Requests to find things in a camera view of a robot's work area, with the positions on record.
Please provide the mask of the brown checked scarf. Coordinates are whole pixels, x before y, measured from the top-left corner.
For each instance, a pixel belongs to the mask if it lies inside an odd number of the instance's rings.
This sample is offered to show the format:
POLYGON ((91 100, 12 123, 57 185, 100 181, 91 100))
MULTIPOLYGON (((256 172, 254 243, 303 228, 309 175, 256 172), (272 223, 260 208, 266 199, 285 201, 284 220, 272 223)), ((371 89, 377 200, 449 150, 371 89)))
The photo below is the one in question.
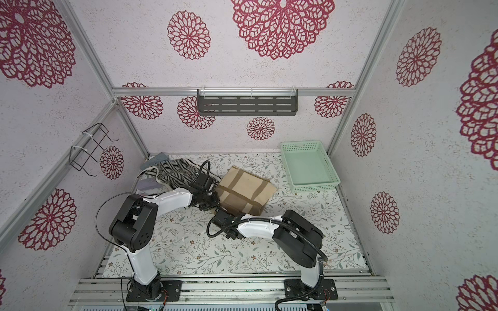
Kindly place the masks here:
POLYGON ((261 216, 277 188, 267 179, 232 167, 215 188, 220 206, 231 215, 261 216))

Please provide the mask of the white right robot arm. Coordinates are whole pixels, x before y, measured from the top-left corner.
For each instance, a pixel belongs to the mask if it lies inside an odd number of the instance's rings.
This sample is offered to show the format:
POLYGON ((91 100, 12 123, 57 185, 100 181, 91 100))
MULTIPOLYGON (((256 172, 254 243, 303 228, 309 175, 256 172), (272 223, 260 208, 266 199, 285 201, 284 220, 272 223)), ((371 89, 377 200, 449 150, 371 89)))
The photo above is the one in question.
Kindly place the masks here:
POLYGON ((328 261, 322 251, 323 232, 293 210, 268 217, 244 213, 232 215, 218 209, 208 222, 206 234, 210 238, 224 235, 232 240, 261 238, 275 242, 300 267, 304 288, 318 285, 323 277, 324 263, 328 261))

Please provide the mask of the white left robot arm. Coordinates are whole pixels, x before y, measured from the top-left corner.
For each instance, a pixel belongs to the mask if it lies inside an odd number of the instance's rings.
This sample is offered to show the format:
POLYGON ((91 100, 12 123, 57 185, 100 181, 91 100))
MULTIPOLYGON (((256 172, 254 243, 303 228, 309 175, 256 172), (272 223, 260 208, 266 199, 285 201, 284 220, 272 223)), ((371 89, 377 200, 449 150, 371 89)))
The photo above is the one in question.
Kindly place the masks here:
POLYGON ((144 196, 127 193, 120 210, 111 222, 109 233, 114 243, 123 248, 133 271, 133 284, 153 295, 160 290, 160 273, 150 252, 156 219, 184 207, 209 210, 219 204, 214 191, 217 179, 199 173, 185 187, 144 196))

